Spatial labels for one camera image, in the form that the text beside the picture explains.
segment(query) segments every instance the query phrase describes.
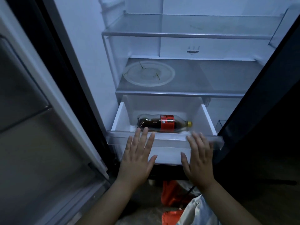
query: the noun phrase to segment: red label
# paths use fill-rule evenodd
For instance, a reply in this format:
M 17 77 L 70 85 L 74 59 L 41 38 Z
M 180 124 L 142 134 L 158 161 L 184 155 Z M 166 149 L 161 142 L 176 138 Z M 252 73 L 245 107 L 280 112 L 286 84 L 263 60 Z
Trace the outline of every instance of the red label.
M 170 132 L 174 131 L 174 127 L 175 127 L 174 115 L 161 115 L 160 122 L 161 122 L 162 131 L 170 131 Z

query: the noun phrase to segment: orange plastic object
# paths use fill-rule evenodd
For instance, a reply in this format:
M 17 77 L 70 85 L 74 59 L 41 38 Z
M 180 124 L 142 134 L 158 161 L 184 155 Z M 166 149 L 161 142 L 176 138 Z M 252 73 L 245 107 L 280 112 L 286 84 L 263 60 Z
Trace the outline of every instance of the orange plastic object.
M 164 212 L 161 216 L 161 222 L 163 225 L 176 225 L 182 213 L 183 210 Z
M 182 196 L 186 191 L 177 183 L 177 181 L 164 181 L 163 182 L 163 192 L 161 194 L 161 203 L 165 206 L 178 206 Z M 186 196 L 182 200 L 182 205 L 187 205 L 194 197 Z

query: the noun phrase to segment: plastic bottle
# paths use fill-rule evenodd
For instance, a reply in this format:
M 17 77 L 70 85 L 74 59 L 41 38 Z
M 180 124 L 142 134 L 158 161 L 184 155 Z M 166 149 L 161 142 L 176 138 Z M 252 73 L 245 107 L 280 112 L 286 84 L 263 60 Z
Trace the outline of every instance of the plastic bottle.
M 184 121 L 177 115 L 149 115 L 142 114 L 137 117 L 137 126 L 143 130 L 148 127 L 151 131 L 177 133 L 192 127 L 191 121 Z

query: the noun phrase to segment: person's left hand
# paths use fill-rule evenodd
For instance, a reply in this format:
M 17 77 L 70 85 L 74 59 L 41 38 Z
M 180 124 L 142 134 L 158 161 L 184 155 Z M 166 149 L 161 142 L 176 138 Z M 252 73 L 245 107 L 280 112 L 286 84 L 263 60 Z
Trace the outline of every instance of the person's left hand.
M 122 185 L 128 186 L 132 192 L 147 180 L 157 158 L 157 155 L 154 155 L 148 162 L 155 134 L 150 135 L 145 146 L 148 128 L 144 128 L 141 138 L 140 132 L 141 129 L 138 128 L 133 139 L 132 136 L 128 138 L 116 179 Z

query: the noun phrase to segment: person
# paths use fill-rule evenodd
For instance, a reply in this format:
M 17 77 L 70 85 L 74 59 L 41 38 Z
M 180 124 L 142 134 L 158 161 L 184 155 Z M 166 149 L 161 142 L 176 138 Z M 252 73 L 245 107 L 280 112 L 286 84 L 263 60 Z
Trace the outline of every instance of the person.
M 157 158 L 154 155 L 148 161 L 155 133 L 151 133 L 146 143 L 148 128 L 144 128 L 141 137 L 140 132 L 138 128 L 134 137 L 128 138 L 113 185 L 77 225 L 115 224 L 133 192 L 147 180 Z M 191 147 L 190 163 L 182 152 L 182 166 L 186 176 L 200 190 L 219 221 L 223 225 L 261 224 L 215 180 L 212 170 L 212 145 L 201 133 L 193 132 L 192 136 L 187 137 Z

